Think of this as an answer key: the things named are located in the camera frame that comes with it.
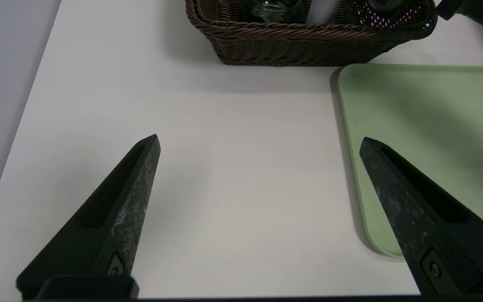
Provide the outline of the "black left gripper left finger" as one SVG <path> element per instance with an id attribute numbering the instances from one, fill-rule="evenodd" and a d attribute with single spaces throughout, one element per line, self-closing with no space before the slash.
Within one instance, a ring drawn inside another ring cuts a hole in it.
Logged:
<path id="1" fill-rule="evenodd" d="M 19 292 L 38 294 L 61 275 L 130 275 L 160 153 L 157 135 L 136 143 L 19 274 Z"/>

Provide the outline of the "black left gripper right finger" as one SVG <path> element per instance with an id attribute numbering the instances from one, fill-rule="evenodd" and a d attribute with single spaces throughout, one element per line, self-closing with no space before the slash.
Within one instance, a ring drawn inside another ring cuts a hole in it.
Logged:
<path id="1" fill-rule="evenodd" d="M 365 137 L 360 157 L 421 294 L 483 294 L 483 220 Z"/>

